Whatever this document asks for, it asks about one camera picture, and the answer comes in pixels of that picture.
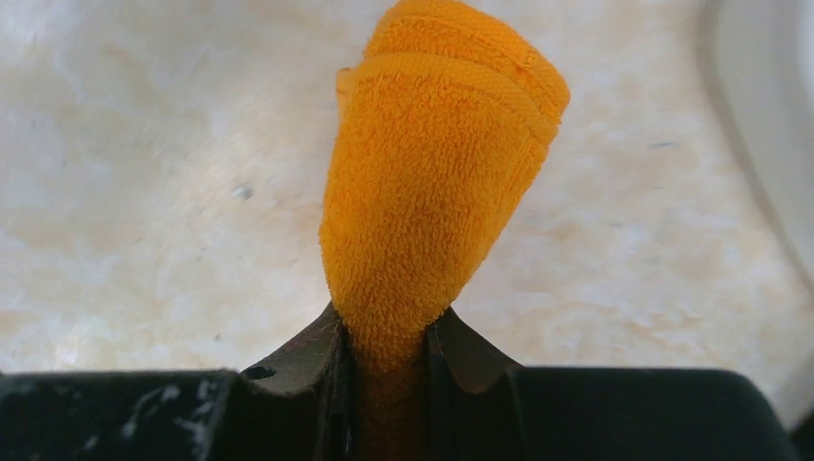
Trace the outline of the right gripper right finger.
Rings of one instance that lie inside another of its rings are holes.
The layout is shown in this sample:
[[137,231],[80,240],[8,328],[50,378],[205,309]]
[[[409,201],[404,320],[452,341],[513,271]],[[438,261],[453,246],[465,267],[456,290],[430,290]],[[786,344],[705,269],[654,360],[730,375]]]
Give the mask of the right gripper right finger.
[[744,376],[526,367],[447,310],[426,332],[435,460],[796,460]]

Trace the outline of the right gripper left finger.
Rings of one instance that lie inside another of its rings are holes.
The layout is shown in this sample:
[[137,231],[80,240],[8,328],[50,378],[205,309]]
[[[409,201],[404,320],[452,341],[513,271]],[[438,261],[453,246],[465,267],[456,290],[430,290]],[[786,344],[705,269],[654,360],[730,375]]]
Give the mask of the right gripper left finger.
[[1,379],[5,460],[346,460],[347,334],[332,306],[270,355],[229,369]]

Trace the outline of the plain bright orange towel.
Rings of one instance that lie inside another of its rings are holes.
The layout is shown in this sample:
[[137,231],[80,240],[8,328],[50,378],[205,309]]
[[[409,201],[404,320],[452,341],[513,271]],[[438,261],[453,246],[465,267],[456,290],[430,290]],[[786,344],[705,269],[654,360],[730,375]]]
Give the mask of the plain bright orange towel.
[[357,460],[428,452],[424,334],[535,180],[569,102],[563,76],[461,1],[400,1],[337,75],[320,244],[355,362]]

